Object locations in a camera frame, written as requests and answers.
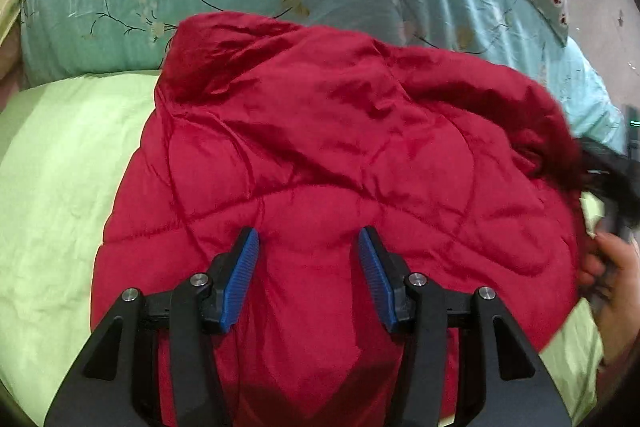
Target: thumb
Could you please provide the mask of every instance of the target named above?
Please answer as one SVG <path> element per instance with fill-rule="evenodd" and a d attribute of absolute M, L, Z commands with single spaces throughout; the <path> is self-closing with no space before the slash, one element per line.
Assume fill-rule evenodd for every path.
<path fill-rule="evenodd" d="M 617 235 L 606 232 L 598 232 L 595 242 L 600 251 L 607 256 L 625 274 L 640 277 L 640 257 L 638 244 L 633 241 L 630 245 L 625 243 Z"/>

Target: bed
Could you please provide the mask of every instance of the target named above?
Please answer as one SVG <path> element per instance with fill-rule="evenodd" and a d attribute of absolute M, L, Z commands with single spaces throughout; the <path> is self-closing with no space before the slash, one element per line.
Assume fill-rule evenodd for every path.
<path fill-rule="evenodd" d="M 0 114 L 0 380 L 39 425 L 89 334 L 95 251 L 153 110 L 158 72 L 132 71 L 161 68 L 180 20 L 223 9 L 508 65 L 546 86 L 576 136 L 622 149 L 603 81 L 529 0 L 21 0 L 33 89 Z M 576 423 L 593 404 L 600 354 L 582 301 L 542 355 Z"/>

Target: triangular cutout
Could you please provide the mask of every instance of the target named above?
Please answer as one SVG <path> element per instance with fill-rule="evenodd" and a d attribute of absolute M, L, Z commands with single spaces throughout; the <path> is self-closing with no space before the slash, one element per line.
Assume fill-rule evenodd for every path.
<path fill-rule="evenodd" d="M 501 317 L 494 318 L 495 343 L 498 348 L 500 378 L 505 381 L 531 378 L 536 371 L 526 353 Z"/>
<path fill-rule="evenodd" d="M 117 317 L 98 342 L 91 359 L 84 367 L 82 375 L 86 378 L 112 381 L 118 369 L 118 354 L 122 336 L 122 318 Z"/>

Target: red garment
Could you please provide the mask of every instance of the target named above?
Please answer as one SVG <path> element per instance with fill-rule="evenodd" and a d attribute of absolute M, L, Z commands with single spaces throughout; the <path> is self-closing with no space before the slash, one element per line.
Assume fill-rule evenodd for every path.
<path fill-rule="evenodd" d="M 155 96 L 97 255 L 92 324 L 124 288 L 172 289 L 255 227 L 254 279 L 215 349 L 238 427 L 383 424 L 402 345 L 358 262 L 364 225 L 448 289 L 497 289 L 537 349 L 576 303 L 578 150 L 516 71 L 224 12 L 180 25 Z"/>

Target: human hand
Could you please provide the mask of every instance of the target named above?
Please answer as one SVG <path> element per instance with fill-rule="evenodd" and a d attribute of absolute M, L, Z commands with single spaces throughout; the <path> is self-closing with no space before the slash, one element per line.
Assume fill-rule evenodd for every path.
<path fill-rule="evenodd" d="M 618 267 L 606 284 L 610 301 L 595 317 L 602 337 L 604 362 L 609 365 L 628 352 L 640 333 L 640 253 L 635 240 L 630 245 L 612 233 L 596 232 L 578 272 L 580 285 L 589 287 L 605 272 L 600 252 Z"/>

